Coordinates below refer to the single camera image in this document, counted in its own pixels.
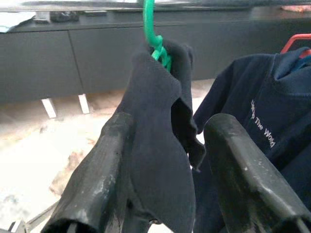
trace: laundry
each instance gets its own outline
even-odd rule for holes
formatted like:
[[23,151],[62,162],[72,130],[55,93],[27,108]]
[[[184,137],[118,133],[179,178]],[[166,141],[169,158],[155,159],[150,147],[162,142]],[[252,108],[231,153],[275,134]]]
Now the laundry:
[[[201,132],[214,114],[235,116],[310,210],[311,66],[293,71],[307,49],[234,61],[217,77],[194,120]],[[225,224],[215,201],[208,155],[199,169],[193,171],[194,232],[219,232]]]
[[[75,232],[135,233],[154,220],[191,233],[190,165],[198,168],[205,155],[192,118],[192,53],[173,42],[165,48],[173,58],[171,73],[147,49],[135,56],[120,105],[74,171],[43,233],[73,223]],[[132,225],[137,216],[140,231]]]

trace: cabinet door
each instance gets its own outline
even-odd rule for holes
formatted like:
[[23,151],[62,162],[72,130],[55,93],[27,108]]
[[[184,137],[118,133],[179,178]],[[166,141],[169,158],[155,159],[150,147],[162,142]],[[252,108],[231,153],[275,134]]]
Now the cabinet door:
[[67,31],[0,35],[0,103],[82,93]]
[[85,93],[125,88],[131,58],[143,46],[143,28],[70,31]]

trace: floor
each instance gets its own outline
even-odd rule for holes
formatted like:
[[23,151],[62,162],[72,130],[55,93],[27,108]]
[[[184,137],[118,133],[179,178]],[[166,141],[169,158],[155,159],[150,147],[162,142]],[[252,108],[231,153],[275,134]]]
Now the floor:
[[[212,83],[192,82],[194,111]],[[55,119],[48,118],[40,100],[0,105],[0,228],[8,229],[18,219],[28,221],[59,199],[123,93],[87,95],[87,115],[82,114],[77,96],[53,99]],[[40,232],[43,225],[32,232]],[[171,231],[154,225],[149,232]]]

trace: green hanger hook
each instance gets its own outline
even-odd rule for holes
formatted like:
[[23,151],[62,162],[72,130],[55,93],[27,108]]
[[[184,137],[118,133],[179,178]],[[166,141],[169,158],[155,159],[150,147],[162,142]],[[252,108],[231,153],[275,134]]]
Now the green hanger hook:
[[144,32],[147,42],[155,49],[152,57],[156,60],[161,58],[162,65],[171,70],[172,60],[163,47],[163,37],[154,32],[154,3],[155,0],[145,0],[143,8]]

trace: navy blue shirt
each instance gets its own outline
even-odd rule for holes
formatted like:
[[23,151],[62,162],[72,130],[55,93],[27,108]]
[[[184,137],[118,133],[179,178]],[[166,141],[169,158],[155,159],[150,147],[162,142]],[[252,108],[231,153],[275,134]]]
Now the navy blue shirt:
[[[216,113],[236,117],[257,146],[311,209],[311,66],[292,71],[300,48],[286,54],[257,54],[234,61],[215,80],[194,120],[201,132]],[[224,226],[208,155],[193,171],[194,233]]]

